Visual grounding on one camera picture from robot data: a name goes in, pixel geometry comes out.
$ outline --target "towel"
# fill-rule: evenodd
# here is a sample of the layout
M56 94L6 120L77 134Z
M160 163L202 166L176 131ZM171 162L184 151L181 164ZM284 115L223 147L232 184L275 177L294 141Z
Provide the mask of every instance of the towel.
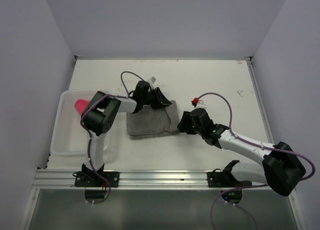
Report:
M137 113L126 114L127 134L131 139L143 139L174 135L179 132L179 115L176 101L171 105L154 110L151 106L143 106Z

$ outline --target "red object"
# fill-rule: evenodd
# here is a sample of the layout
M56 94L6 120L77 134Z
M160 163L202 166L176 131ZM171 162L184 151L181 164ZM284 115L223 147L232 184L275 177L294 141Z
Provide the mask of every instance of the red object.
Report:
M84 99L79 99L78 101L75 102L74 107L76 111L81 115L86 107L88 106L89 101L84 100Z
M195 98L191 101L191 103L192 103L193 106L197 105L198 102L199 102L199 98L197 98L197 97L195 97Z

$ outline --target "plastic container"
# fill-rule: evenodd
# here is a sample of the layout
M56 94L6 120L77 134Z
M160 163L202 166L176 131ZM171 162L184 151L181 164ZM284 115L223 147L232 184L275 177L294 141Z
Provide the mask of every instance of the plastic container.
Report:
M60 156L86 155L89 135L80 125L81 115L75 108L78 99L90 101L97 91L107 90L68 90L62 93L55 117L51 140L51 153ZM109 134L106 134L104 148L109 145Z

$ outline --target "glass panel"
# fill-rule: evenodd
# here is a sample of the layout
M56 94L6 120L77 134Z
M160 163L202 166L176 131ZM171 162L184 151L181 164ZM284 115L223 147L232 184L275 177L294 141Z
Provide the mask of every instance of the glass panel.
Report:
M120 190L94 205L85 203L84 190L40 191L31 230L159 230L212 229L210 206L218 190ZM296 230L287 197L271 190L243 191L239 203L257 219L260 230ZM254 230L251 217L221 199L214 207L219 230Z

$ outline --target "tabletop surface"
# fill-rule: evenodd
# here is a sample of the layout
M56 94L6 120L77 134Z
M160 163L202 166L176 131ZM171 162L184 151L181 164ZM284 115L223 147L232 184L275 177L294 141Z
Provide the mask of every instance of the tabletop surface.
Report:
M78 60L70 90L107 89L125 96L120 80L131 71L147 80L156 78L169 100L177 103L179 117L191 111L191 100L206 92L223 95L231 104L233 129L247 137L267 142L267 133L246 61L237 60ZM138 78L124 74L129 91ZM229 110L216 96L203 98L214 123L228 125ZM126 114L118 113L104 152L106 170L213 170L223 169L230 161L251 160L229 150L207 145L198 135L178 135L132 140L127 135ZM51 155L48 169L80 169L86 156Z

